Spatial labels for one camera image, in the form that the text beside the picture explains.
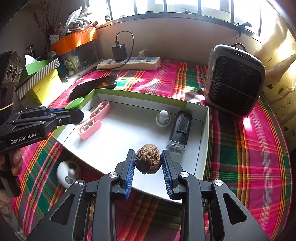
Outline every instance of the power adapter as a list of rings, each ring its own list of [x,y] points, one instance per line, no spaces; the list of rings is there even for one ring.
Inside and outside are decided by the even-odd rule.
[[[126,53],[126,45],[125,44],[119,44],[119,41],[115,41],[115,46],[112,47],[113,57],[115,61],[123,61],[127,59],[127,53]]]

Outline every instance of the clear plastic container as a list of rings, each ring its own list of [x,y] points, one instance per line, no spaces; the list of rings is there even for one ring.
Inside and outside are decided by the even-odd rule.
[[[61,60],[61,64],[65,66],[68,76],[78,74],[99,61],[94,41],[62,54],[59,56],[59,59]]]
[[[167,149],[183,154],[186,150],[186,145],[170,140],[167,144]]]

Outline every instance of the yellow box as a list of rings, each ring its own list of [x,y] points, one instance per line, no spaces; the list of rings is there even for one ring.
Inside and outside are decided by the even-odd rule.
[[[47,76],[35,84],[26,94],[26,97],[38,104],[44,103],[58,88],[62,87],[57,69],[50,72]]]

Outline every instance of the plaid bed sheet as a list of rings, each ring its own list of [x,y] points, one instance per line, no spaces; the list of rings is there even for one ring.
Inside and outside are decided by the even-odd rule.
[[[53,108],[64,107],[79,83],[118,74],[117,89],[150,93],[206,104],[197,94],[206,68],[162,61],[155,71],[92,72],[63,93]],[[74,160],[88,182],[102,174],[70,154],[49,134],[48,139],[23,149],[22,193],[13,210],[28,235],[64,192],[56,178],[61,161]],[[210,138],[204,180],[223,180],[262,226],[270,240],[285,227],[289,214],[292,177],[287,146],[270,105],[261,96],[248,118],[237,120],[210,108]],[[116,201],[119,241],[178,241],[181,205],[132,190],[129,200]],[[205,212],[206,230],[208,231]],[[89,229],[88,240],[91,240]]]

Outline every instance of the white wall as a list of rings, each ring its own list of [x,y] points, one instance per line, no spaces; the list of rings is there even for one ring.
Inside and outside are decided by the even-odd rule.
[[[53,0],[46,0],[53,5]],[[0,38],[0,53],[16,50],[19,55],[23,57],[25,49],[34,45],[36,55],[39,56],[44,53],[46,46],[46,39],[28,11],[28,6],[31,5],[35,9],[37,15],[42,18],[41,10],[38,8],[40,0],[31,0],[15,17],[10,21],[2,38]],[[58,8],[60,0],[56,1],[56,9]],[[84,0],[63,0],[61,10],[58,16],[58,23],[65,24],[69,14],[80,6],[84,5]]]
[[[97,30],[96,45],[101,58],[113,58],[112,46],[115,36],[121,30],[129,30],[135,37],[133,57],[142,49],[148,49],[154,56],[166,60],[184,61],[207,66],[210,51],[217,44],[232,45],[242,43],[247,51],[253,54],[261,43],[238,32],[201,20],[186,18],[148,18],[116,23]],[[126,44],[130,55],[132,39],[129,33],[123,32],[118,40]]]

